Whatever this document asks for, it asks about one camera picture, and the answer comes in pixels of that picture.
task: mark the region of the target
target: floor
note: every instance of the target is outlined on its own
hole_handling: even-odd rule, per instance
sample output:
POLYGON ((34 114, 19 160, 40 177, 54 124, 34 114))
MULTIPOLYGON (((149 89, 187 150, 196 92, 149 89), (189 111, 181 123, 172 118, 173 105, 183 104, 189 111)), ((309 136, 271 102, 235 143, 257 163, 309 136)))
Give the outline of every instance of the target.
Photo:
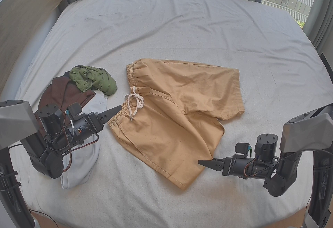
MULTIPOLYGON (((333 211, 333 200, 331 202, 330 210, 331 210, 331 212, 333 211)), ((292 215, 284 220, 281 220, 279 222, 273 223, 269 226, 266 226, 265 228, 287 228, 288 226, 301 227, 301 225, 303 224, 304 213, 305 213, 305 208, 301 209, 294 215, 292 215)), ((50 219, 48 219, 44 216, 38 215, 36 213, 33 213, 32 215, 34 215, 36 217, 41 228, 56 228, 57 227, 53 221, 51 221, 50 219)), ((60 225, 60 224, 58 224, 58 226, 59 226, 59 228, 70 228, 67 226, 60 225)), ((333 215, 328 220, 328 223, 326 224, 325 228, 332 228, 332 227, 333 227, 333 215)))

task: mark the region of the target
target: brown clothing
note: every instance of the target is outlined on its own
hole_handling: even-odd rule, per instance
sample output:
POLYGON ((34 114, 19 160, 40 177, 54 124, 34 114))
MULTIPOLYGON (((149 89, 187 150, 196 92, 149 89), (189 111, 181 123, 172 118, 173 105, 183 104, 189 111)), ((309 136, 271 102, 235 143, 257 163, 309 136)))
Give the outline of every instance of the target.
MULTIPOLYGON (((140 59, 127 65, 133 93, 144 99, 131 121, 127 101, 109 122, 119 143, 181 189, 212 159, 227 120, 244 112, 239 71, 208 64, 140 59)), ((136 97, 130 97, 131 112, 136 97)))
MULTIPOLYGON (((46 106, 46 104, 55 103, 58 105, 59 109, 66 110, 69 105, 72 105, 75 102, 78 102, 83 107, 95 96, 95 92, 88 90, 82 92, 76 86, 76 83, 69 79, 66 76, 55 77, 52 80, 52 83, 45 89, 44 93, 41 96, 41 99, 38 104, 38 109, 46 106)), ((37 112, 35 113, 39 124, 39 131, 42 136, 44 136, 45 130, 40 121, 37 112)))

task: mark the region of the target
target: mattress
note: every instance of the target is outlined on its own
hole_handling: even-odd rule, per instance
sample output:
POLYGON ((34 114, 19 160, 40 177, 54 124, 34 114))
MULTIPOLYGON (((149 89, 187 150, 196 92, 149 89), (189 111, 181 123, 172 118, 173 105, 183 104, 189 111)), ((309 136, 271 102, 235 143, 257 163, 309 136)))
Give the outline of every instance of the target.
MULTIPOLYGON (((175 59, 237 68, 245 113, 222 121, 214 157, 237 142, 280 137, 289 119, 332 102, 333 86, 315 48, 281 9, 244 0, 81 0, 48 34, 16 99, 34 110, 53 77, 78 64, 102 67, 117 81, 108 109, 130 93, 126 65, 140 58, 175 59)), ((71 227, 261 227, 305 207, 312 153, 297 180, 272 197, 263 180, 222 176, 206 168, 185 191, 127 152, 109 127, 89 180, 63 190, 31 165, 23 147, 10 150, 27 205, 71 227)))

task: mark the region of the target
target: cylindrical motor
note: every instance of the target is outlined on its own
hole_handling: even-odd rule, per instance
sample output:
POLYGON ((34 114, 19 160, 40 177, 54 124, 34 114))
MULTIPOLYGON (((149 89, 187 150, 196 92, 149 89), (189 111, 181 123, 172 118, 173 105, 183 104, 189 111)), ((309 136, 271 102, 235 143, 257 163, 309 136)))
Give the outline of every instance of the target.
POLYGON ((47 104, 38 111, 38 116, 48 135, 56 135, 62 131, 64 114, 56 104, 47 104))
POLYGON ((255 155, 260 161, 271 161, 275 157, 277 144, 277 135, 261 134, 257 137, 257 143, 254 147, 255 155))

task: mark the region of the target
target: crumpled green shirt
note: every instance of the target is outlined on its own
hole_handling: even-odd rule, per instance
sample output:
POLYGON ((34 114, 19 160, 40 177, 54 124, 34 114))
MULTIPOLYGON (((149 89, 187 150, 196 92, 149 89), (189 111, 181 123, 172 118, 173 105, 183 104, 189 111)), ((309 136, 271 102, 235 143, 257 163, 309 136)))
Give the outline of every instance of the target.
POLYGON ((69 72, 69 78, 75 81, 82 92, 99 89, 110 96, 117 90, 116 81, 103 68, 78 65, 69 72))

